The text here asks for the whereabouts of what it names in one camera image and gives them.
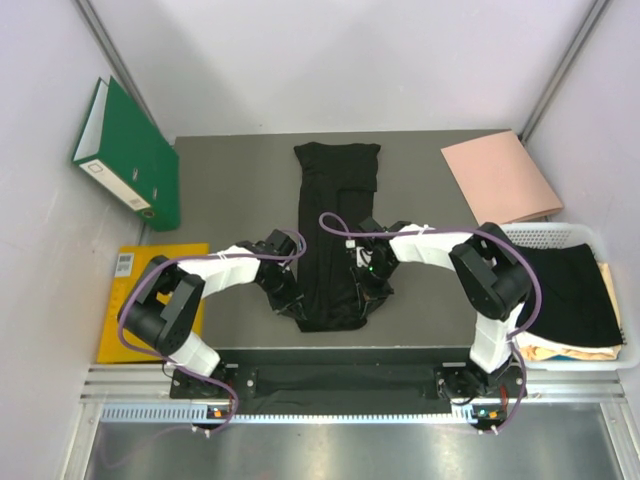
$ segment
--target binder spine label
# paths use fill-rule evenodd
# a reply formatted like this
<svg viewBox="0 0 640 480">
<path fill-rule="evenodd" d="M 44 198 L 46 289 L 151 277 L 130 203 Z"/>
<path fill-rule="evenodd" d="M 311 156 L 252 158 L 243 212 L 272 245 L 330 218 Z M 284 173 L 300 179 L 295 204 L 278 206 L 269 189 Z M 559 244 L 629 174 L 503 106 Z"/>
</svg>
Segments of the binder spine label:
<svg viewBox="0 0 640 480">
<path fill-rule="evenodd" d="M 83 163 L 80 167 L 136 212 L 151 207 L 144 198 L 138 195 L 133 188 L 127 185 L 100 160 L 91 160 Z"/>
</svg>

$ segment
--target white label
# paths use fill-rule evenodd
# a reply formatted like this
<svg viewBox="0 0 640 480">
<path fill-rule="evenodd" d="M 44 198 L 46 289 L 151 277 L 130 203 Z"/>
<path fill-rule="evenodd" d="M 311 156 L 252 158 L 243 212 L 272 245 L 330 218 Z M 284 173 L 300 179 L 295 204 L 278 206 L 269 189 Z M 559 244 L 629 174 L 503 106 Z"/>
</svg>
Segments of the white label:
<svg viewBox="0 0 640 480">
<path fill-rule="evenodd" d="M 133 271 L 133 253 L 121 253 L 118 255 L 118 263 L 116 263 L 116 273 L 114 277 L 130 277 Z"/>
<path fill-rule="evenodd" d="M 144 198 L 124 183 L 120 177 L 113 173 L 100 160 L 91 160 L 90 162 L 83 163 L 80 167 L 135 211 L 151 207 Z"/>
</svg>

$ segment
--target yellow cloth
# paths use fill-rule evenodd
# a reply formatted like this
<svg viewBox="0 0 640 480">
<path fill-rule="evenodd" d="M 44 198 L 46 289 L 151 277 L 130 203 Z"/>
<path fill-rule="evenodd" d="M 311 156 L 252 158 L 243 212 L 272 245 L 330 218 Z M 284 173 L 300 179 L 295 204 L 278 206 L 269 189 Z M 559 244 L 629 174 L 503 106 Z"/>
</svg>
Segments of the yellow cloth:
<svg viewBox="0 0 640 480">
<path fill-rule="evenodd" d="M 209 245 L 207 243 L 194 243 L 187 245 L 148 245 L 141 247 L 122 247 L 119 252 L 119 261 L 116 266 L 115 277 L 111 284 L 111 293 L 109 295 L 109 304 L 104 319 L 104 327 L 102 330 L 102 338 L 100 339 L 100 347 L 96 358 L 97 363 L 135 363 L 158 361 L 158 358 L 143 353 L 134 352 L 120 343 L 117 334 L 118 312 L 124 304 L 127 296 L 133 290 L 136 282 L 142 275 L 149 261 L 158 255 L 164 255 L 167 258 L 181 257 L 183 255 L 206 255 L 209 253 Z M 168 300 L 167 296 L 159 295 L 158 299 L 162 302 Z M 204 300 L 200 302 L 196 318 L 193 323 L 193 331 L 197 334 L 202 330 L 202 318 L 204 314 Z M 141 340 L 129 332 L 124 332 L 125 338 L 138 347 L 149 348 Z"/>
<path fill-rule="evenodd" d="M 611 299 L 611 305 L 613 311 L 616 314 L 618 326 L 620 326 L 620 310 L 618 308 L 618 300 L 616 299 L 616 293 L 613 289 L 613 279 L 611 277 L 611 270 L 609 264 L 599 263 L 600 273 L 602 279 L 609 292 L 609 298 Z M 563 345 L 543 338 L 537 337 L 529 332 L 524 332 L 516 337 L 519 342 L 520 353 L 525 360 L 540 362 L 548 360 L 549 358 L 557 355 L 565 357 L 575 358 L 577 360 L 615 360 L 618 358 L 618 354 L 622 348 L 621 345 L 609 347 L 609 348 L 580 348 L 571 347 L 569 345 Z"/>
</svg>

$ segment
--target gray floor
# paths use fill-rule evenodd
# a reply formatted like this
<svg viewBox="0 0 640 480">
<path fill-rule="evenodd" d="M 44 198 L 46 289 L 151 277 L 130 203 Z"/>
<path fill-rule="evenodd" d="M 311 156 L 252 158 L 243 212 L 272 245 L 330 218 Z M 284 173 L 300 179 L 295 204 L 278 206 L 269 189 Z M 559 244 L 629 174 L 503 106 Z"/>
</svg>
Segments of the gray floor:
<svg viewBox="0 0 640 480">
<path fill-rule="evenodd" d="M 102 424 L 110 463 L 166 425 Z M 524 405 L 498 437 L 437 425 L 236 425 L 205 440 L 171 432 L 87 480 L 478 479 L 622 480 L 597 404 Z"/>
<path fill-rule="evenodd" d="M 179 138 L 182 226 L 150 243 L 209 242 L 212 251 L 296 227 L 300 167 L 293 147 L 379 143 L 374 217 L 434 226 L 476 225 L 440 149 L 493 131 L 323 133 Z M 403 265 L 396 295 L 355 332 L 302 334 L 275 316 L 255 285 L 209 297 L 203 338 L 214 347 L 468 346 L 475 315 L 456 277 Z"/>
</svg>

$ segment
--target yellow folder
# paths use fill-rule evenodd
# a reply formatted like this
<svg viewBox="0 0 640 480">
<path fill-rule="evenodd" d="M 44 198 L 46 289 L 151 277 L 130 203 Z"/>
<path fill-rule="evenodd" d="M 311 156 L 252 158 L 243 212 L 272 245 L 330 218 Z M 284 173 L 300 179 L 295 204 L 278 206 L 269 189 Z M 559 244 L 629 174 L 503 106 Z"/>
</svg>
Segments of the yellow folder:
<svg viewBox="0 0 640 480">
<path fill-rule="evenodd" d="M 100 348 L 96 358 L 97 363 L 136 363 L 158 361 L 156 357 L 129 350 L 118 340 L 118 312 L 127 296 L 133 290 L 136 282 L 142 275 L 149 261 L 158 255 L 168 258 L 183 255 L 206 255 L 209 253 L 207 243 L 193 243 L 186 245 L 151 245 L 141 247 L 122 247 L 118 255 L 116 271 L 111 284 L 109 304 L 104 319 Z M 200 302 L 196 313 L 193 331 L 200 334 L 202 330 L 202 317 L 204 314 L 204 300 Z M 125 338 L 134 345 L 149 348 L 144 342 L 138 340 L 129 332 L 124 332 Z"/>
</svg>

